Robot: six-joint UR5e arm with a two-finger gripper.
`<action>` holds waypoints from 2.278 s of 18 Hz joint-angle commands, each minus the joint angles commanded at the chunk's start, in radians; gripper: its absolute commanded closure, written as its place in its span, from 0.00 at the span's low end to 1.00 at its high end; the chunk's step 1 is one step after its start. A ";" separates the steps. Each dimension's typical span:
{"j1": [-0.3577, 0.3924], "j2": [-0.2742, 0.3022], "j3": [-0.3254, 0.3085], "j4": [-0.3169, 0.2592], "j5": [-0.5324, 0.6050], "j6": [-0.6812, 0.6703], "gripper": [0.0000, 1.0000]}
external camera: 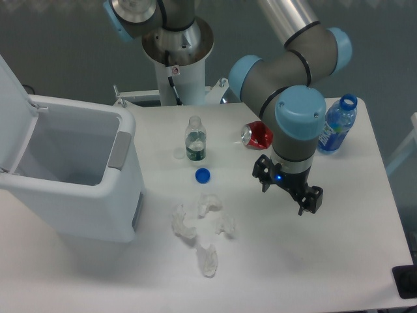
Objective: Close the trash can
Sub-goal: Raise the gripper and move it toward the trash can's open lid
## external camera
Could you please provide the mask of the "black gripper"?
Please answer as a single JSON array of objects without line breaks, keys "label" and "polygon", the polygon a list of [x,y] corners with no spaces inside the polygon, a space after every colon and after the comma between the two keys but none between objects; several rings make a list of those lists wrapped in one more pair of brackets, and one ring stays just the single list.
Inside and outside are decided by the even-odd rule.
[{"label": "black gripper", "polygon": [[299,215],[304,211],[315,214],[323,202],[323,189],[307,184],[309,172],[310,168],[300,173],[287,173],[266,155],[261,155],[253,166],[253,177],[262,184],[262,192],[266,192],[271,185],[277,185],[297,201]]}]

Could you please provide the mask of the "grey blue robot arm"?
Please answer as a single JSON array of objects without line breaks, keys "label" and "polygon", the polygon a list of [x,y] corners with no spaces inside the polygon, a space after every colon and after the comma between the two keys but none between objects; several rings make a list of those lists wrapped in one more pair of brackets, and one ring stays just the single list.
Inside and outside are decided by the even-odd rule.
[{"label": "grey blue robot arm", "polygon": [[[264,189],[276,185],[288,192],[301,212],[315,213],[323,190],[307,179],[326,102],[311,85],[345,67],[352,44],[342,30],[324,28],[306,1],[260,1],[259,7],[285,53],[271,62],[244,56],[228,76],[232,92],[273,133],[272,155],[258,158],[253,176]],[[193,1],[105,1],[104,8],[123,39],[142,39],[163,105],[204,102],[205,75],[185,69],[205,60],[214,36]]]}]

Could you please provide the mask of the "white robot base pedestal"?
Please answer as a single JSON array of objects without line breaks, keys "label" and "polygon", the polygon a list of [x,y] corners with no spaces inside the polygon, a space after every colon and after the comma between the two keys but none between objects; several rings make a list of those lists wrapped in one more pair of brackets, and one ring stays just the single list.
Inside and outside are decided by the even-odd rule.
[{"label": "white robot base pedestal", "polygon": [[154,64],[162,106],[204,105],[205,62],[214,46],[206,21],[195,17],[180,31],[160,27],[142,37],[142,46]]}]

